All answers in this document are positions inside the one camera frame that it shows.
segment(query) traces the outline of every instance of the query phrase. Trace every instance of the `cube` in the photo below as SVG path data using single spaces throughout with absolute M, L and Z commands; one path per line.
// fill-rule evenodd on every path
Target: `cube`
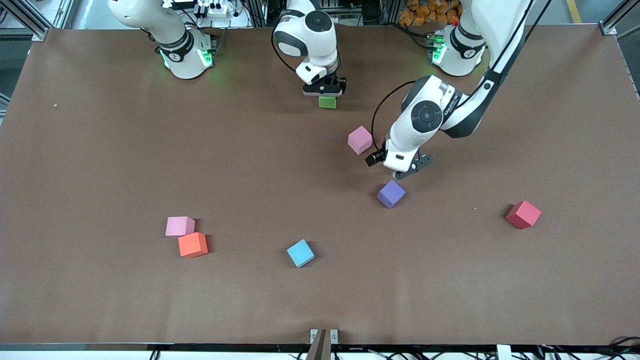
M 540 214 L 542 214 L 542 211 L 538 210 L 530 202 L 523 200 L 511 208 L 511 211 L 509 211 L 507 215 L 507 220 L 522 230 L 532 227 Z
M 178 238 L 180 256 L 183 258 L 195 258 L 209 252 L 207 238 L 202 233 L 193 233 Z
M 349 140 L 347 143 L 353 151 L 356 152 L 356 154 L 360 155 L 373 145 L 373 136 L 369 134 L 364 126 L 360 126 L 349 134 Z
M 393 208 L 404 196 L 404 189 L 395 181 L 390 180 L 378 193 L 378 199 L 388 208 Z
M 315 257 L 314 252 L 311 251 L 311 248 L 307 245 L 307 242 L 304 239 L 288 248 L 287 252 L 289 253 L 291 260 L 293 260 L 293 263 L 296 265 L 296 268 L 305 266 L 306 263 L 313 260 Z
M 318 107 L 322 109 L 335 109 L 335 96 L 319 96 Z
M 179 238 L 193 234 L 196 227 L 196 220 L 190 217 L 170 217 L 166 219 L 166 231 L 164 235 L 168 238 Z

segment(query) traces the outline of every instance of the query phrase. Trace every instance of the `light blue cube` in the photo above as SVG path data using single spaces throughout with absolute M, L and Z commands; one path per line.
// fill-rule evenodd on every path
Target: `light blue cube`
M 309 245 L 307 245 L 307 242 L 304 239 L 298 241 L 295 245 L 288 248 L 287 252 L 293 260 L 293 263 L 298 268 L 305 266 L 305 264 L 313 260 L 315 256 L 314 252 L 311 251 L 311 248 L 309 247 Z

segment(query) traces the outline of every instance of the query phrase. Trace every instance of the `pile of orange objects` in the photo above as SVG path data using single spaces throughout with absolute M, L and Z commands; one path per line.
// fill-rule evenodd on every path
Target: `pile of orange objects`
M 401 11 L 398 17 L 398 24 L 402 26 L 418 26 L 434 21 L 453 24 L 462 16 L 462 4 L 459 0 L 428 0 L 427 5 L 423 5 L 420 0 L 405 1 L 407 10 Z

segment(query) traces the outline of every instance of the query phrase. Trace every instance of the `orange cube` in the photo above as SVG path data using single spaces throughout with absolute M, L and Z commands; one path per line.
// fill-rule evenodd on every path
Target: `orange cube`
M 180 256 L 183 258 L 195 258 L 208 253 L 207 239 L 202 233 L 193 233 L 178 238 Z

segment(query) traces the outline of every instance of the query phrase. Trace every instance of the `magenta cube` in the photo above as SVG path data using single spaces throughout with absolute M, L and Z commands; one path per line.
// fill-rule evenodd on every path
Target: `magenta cube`
M 179 238 L 195 232 L 196 220 L 190 217 L 170 217 L 166 219 L 166 231 L 168 238 Z
M 404 196 L 404 189 L 400 187 L 395 181 L 390 180 L 385 187 L 378 193 L 378 200 L 388 208 L 393 208 L 394 205 Z
M 353 151 L 356 152 L 356 154 L 360 155 L 373 145 L 373 136 L 369 134 L 364 126 L 360 126 L 349 134 L 349 140 L 347 143 Z
M 530 202 L 523 200 L 511 208 L 507 215 L 507 220 L 522 230 L 532 227 L 540 217 L 540 214 L 542 214 L 542 211 L 538 210 Z

